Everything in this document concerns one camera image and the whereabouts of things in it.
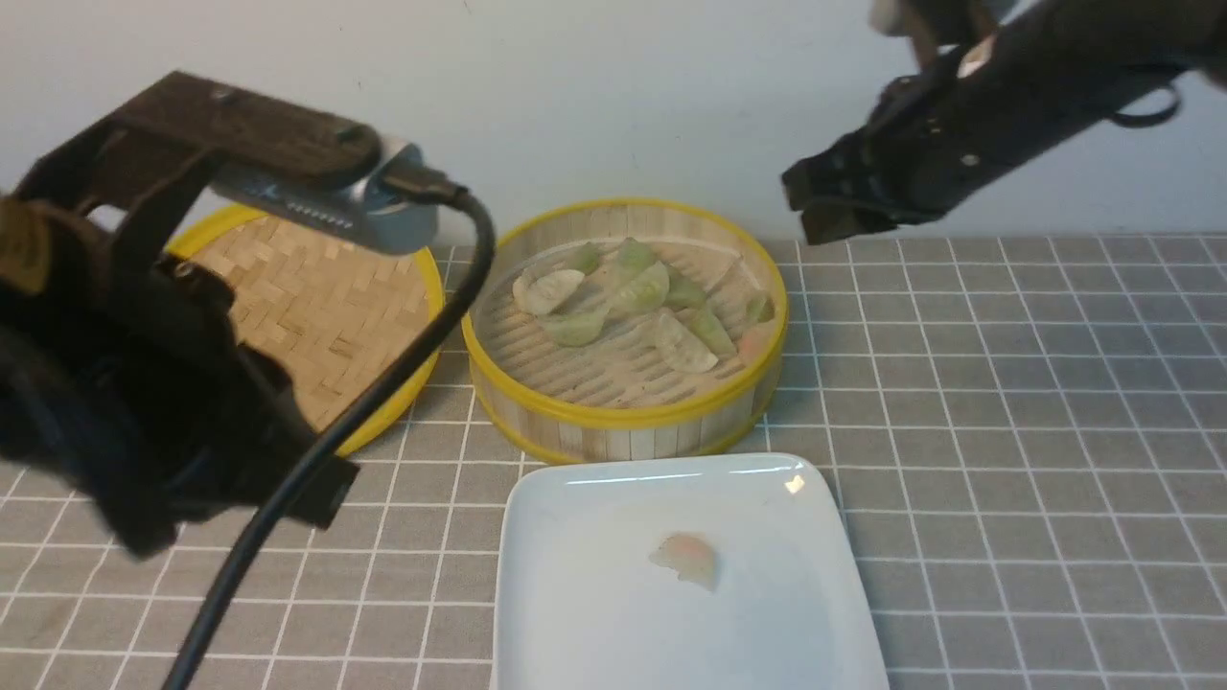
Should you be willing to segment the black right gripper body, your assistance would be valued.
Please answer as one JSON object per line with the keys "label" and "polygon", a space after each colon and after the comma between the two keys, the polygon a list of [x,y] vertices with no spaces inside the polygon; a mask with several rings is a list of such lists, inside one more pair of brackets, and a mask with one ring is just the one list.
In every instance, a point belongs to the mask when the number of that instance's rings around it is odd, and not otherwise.
{"label": "black right gripper body", "polygon": [[782,174],[809,246],[933,223],[982,188],[1109,122],[1161,126],[1187,72],[1225,83],[1222,1],[875,1],[917,72],[863,126]]}

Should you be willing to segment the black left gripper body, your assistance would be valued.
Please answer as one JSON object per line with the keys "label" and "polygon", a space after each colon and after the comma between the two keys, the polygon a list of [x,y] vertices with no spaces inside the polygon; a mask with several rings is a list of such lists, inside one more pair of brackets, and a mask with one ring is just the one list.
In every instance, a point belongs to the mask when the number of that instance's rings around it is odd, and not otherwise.
{"label": "black left gripper body", "polygon": [[317,441],[290,373],[240,343],[236,293],[168,252],[210,185],[310,212],[382,161],[372,126],[171,72],[2,196],[2,457],[92,498],[150,557],[185,521],[267,502]]}

